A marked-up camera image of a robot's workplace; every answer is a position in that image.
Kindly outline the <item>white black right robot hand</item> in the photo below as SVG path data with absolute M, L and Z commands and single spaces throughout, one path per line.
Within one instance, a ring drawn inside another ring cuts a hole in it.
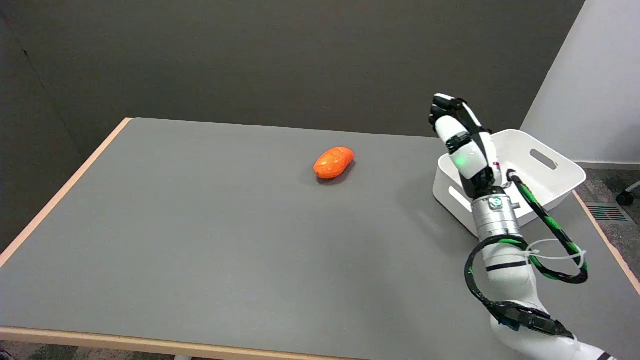
M 468 198 L 504 194 L 498 150 L 467 101 L 434 94 L 429 123 L 445 144 Z

